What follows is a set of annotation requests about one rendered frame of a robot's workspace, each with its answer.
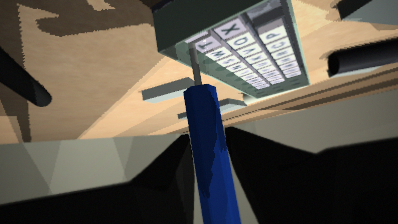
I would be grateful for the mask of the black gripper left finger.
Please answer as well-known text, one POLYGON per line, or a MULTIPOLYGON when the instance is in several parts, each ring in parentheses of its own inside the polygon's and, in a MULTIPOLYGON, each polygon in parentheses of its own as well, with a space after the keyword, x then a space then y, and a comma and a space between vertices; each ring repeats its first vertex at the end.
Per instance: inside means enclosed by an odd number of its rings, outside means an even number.
POLYGON ((127 182, 0 204, 0 224, 194 224, 189 134, 127 182))

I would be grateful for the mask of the grey keyboard with white letter keys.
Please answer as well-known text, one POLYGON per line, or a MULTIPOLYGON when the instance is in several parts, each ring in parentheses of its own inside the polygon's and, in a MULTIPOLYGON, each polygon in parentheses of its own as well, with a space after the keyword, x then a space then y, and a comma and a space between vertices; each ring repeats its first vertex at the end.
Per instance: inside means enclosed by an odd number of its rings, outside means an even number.
POLYGON ((311 85, 292 0, 162 0, 157 53, 254 99, 311 85))

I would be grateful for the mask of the white cylinder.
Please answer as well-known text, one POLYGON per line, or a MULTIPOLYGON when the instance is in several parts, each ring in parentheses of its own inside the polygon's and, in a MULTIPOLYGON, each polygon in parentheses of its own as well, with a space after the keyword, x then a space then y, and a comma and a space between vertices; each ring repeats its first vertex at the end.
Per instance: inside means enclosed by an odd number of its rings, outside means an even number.
MULTIPOLYGON (((290 91, 293 91, 293 90, 290 90, 290 91)), ((290 91, 287 91, 287 92, 290 92, 290 91)), ((257 101, 261 101, 261 100, 264 100, 264 99, 267 99, 267 98, 270 98, 270 97, 274 97, 274 96, 277 96, 277 95, 280 95, 280 94, 284 94, 284 93, 287 93, 287 92, 271 95, 271 96, 260 98, 260 99, 254 99, 254 98, 252 98, 252 97, 250 97, 250 96, 248 96, 248 95, 243 93, 243 101, 245 102, 245 104, 251 104, 251 103, 254 103, 254 102, 257 102, 257 101)))

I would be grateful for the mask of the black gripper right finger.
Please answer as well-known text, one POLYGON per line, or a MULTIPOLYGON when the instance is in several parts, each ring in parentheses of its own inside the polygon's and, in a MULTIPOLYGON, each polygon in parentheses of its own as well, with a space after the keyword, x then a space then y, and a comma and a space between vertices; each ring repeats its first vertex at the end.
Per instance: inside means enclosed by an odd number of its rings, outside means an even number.
POLYGON ((233 126, 225 137, 258 224, 352 224, 360 193, 398 187, 398 137, 318 153, 233 126))

